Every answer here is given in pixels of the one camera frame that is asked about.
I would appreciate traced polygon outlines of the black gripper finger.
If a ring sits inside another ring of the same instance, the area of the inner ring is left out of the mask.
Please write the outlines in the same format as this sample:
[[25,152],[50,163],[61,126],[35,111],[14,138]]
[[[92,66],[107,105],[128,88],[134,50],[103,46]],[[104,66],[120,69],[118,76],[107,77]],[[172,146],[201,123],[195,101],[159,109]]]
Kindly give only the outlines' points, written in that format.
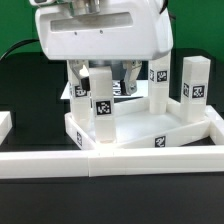
[[71,71],[78,79],[80,88],[89,91],[89,62],[87,60],[69,60],[68,64]]
[[124,78],[120,81],[121,93],[132,95],[137,91],[137,77],[140,73],[142,62],[138,60],[124,61],[123,68],[126,70]]

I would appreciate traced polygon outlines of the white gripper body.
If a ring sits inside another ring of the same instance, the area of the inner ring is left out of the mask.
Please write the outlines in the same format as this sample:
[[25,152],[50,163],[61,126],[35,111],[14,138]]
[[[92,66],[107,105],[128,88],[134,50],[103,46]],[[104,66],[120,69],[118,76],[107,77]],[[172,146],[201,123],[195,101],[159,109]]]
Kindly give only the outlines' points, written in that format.
[[173,47],[163,0],[99,0],[97,13],[50,3],[35,13],[41,47],[51,60],[152,60]]

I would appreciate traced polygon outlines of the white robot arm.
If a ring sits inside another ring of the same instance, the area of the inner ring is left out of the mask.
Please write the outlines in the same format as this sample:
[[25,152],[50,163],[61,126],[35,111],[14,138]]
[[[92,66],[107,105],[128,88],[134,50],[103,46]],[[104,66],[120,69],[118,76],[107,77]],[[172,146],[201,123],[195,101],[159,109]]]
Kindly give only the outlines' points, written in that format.
[[168,0],[29,0],[52,60],[146,61],[173,47]]

